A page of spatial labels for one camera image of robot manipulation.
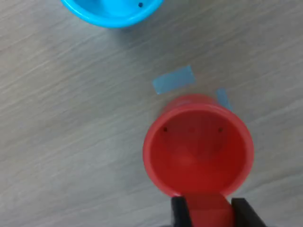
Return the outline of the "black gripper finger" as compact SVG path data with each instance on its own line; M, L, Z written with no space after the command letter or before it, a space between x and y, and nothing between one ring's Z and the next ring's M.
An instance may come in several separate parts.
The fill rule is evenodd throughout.
M235 227L267 227L245 198L232 198Z
M182 196L171 198L172 227L192 227L186 199Z

